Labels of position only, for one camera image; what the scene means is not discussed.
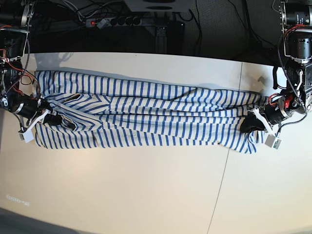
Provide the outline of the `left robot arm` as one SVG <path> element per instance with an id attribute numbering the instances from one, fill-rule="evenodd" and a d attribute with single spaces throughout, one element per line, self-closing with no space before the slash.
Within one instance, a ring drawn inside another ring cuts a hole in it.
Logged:
<path id="1" fill-rule="evenodd" d="M 278 10 L 281 35 L 277 46 L 279 64 L 273 68 L 273 89 L 267 101 L 248 108 L 240 131 L 279 130 L 294 113 L 305 117 L 312 111 L 312 2 L 282 0 Z"/>

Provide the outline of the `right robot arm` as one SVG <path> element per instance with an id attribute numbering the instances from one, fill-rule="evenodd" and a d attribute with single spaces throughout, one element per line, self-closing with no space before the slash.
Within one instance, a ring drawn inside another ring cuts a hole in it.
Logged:
<path id="1" fill-rule="evenodd" d="M 2 0 L 0 2 L 0 107 L 12 113 L 25 133 L 35 121 L 50 126 L 74 125 L 53 110 L 41 93 L 37 78 L 27 71 L 29 34 L 35 13 L 54 17 L 68 9 L 50 0 Z"/>

